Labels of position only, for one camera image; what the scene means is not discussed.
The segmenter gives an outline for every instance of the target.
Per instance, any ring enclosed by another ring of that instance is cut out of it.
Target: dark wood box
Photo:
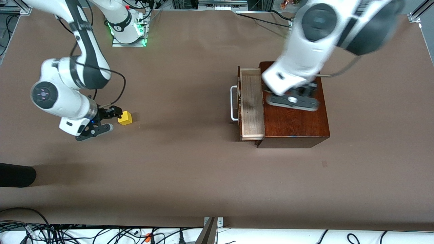
[[[244,73],[247,73],[247,78],[243,77],[243,72],[240,72],[238,67],[240,140],[254,140],[258,148],[311,148],[329,138],[329,122],[321,79],[315,79],[318,83],[315,98],[320,102],[317,111],[272,106],[265,102],[268,93],[263,90],[265,84],[260,78],[260,74],[272,63],[261,62],[256,73],[254,69],[241,69],[246,70]]]

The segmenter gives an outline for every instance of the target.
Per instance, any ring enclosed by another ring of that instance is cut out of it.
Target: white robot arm
[[[48,59],[43,62],[40,79],[31,90],[33,103],[43,111],[61,117],[59,127],[75,135],[77,140],[110,131],[112,126],[108,124],[101,126],[100,120],[120,117],[122,110],[115,106],[109,110],[98,108],[95,101],[79,92],[80,89],[101,89],[111,78],[109,65],[101,53],[80,3],[77,0],[26,0],[26,2],[36,9],[64,19],[69,24],[82,52],[80,56]],[[108,21],[123,23],[122,29],[116,32],[118,39],[126,42],[135,40],[137,32],[133,35],[131,30],[137,29],[136,16],[127,11],[120,0],[93,0],[92,2],[98,3],[97,6],[102,9]],[[88,136],[83,136],[88,129],[91,129],[86,133]]]
[[[395,32],[403,4],[402,0],[305,0],[282,55],[262,74],[274,93],[266,101],[317,110],[318,101],[304,99],[296,89],[315,87],[310,83],[336,46],[358,56],[379,49]],[[294,96],[286,94],[288,90]]]

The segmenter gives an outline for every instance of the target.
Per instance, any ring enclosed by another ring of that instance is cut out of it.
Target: yellow cube
[[[133,123],[133,118],[131,117],[131,114],[128,111],[122,112],[122,117],[119,119],[118,122],[121,125],[127,125]]]

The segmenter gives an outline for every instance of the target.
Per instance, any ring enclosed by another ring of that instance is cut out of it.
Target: metal bracket
[[[215,244],[218,225],[221,223],[223,226],[223,218],[219,219],[218,217],[206,217],[206,224],[194,244]]]
[[[12,0],[14,4],[6,5],[0,8],[0,13],[19,13],[21,15],[30,15],[32,8],[22,0]]]
[[[419,7],[417,7],[413,12],[407,14],[408,21],[410,23],[418,23],[421,21],[420,17],[428,11],[434,5],[434,0],[425,0]]]
[[[209,219],[210,217],[205,217],[204,226],[207,224]],[[223,217],[217,217],[217,228],[222,228],[222,227],[223,227]]]
[[[417,19],[414,20],[412,14],[413,14],[413,13],[408,13],[408,14],[407,14],[408,21],[409,21],[410,23],[420,23],[421,19],[420,19],[420,18],[417,18]]]

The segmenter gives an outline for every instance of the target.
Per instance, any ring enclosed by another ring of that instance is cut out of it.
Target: metal drawer handle
[[[230,119],[232,120],[232,121],[238,121],[238,118],[234,118],[233,117],[233,94],[232,94],[232,90],[234,89],[234,88],[238,88],[238,86],[231,86],[230,87]]]

